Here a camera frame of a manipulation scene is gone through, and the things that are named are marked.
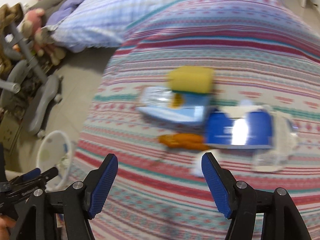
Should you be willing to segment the person left hand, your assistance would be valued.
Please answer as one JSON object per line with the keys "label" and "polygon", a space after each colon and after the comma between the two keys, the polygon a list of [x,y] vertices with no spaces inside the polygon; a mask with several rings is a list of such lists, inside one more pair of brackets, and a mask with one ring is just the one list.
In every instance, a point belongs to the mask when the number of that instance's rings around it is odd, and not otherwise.
{"label": "person left hand", "polygon": [[1,215],[1,234],[9,232],[9,229],[12,229],[16,225],[16,221],[8,216]]}

